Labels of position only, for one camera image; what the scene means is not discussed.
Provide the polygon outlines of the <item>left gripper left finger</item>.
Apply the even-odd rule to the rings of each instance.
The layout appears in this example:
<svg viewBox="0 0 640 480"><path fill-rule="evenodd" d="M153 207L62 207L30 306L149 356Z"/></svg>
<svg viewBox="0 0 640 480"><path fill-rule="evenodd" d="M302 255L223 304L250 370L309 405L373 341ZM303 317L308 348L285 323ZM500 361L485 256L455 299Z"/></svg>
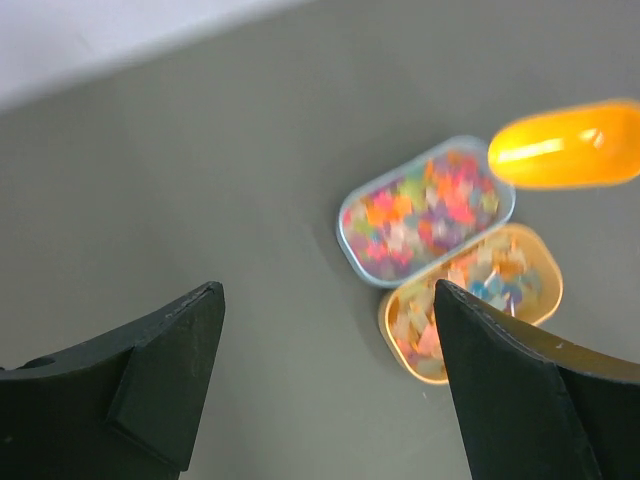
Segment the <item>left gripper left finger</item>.
<svg viewBox="0 0 640 480"><path fill-rule="evenodd" d="M190 465L223 286L1 373L5 479L176 479Z"/></svg>

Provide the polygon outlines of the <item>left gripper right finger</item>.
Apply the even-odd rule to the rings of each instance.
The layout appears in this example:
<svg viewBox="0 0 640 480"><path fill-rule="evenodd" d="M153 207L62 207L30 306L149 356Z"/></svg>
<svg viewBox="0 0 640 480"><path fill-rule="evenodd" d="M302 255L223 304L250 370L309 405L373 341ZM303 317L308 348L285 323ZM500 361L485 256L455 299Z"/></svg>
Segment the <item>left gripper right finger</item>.
<svg viewBox="0 0 640 480"><path fill-rule="evenodd" d="M475 479L636 479L639 366L510 316L470 318L447 368Z"/></svg>

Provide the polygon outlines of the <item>orange plastic scoop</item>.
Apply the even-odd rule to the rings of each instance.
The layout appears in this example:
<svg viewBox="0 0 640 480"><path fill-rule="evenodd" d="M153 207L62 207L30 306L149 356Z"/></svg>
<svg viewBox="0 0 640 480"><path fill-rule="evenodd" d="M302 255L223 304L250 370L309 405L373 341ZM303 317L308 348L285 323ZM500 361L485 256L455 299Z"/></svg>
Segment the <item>orange plastic scoop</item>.
<svg viewBox="0 0 640 480"><path fill-rule="evenodd" d="M516 120L492 138L488 164L521 189L627 183L639 176L639 102L612 99Z"/></svg>

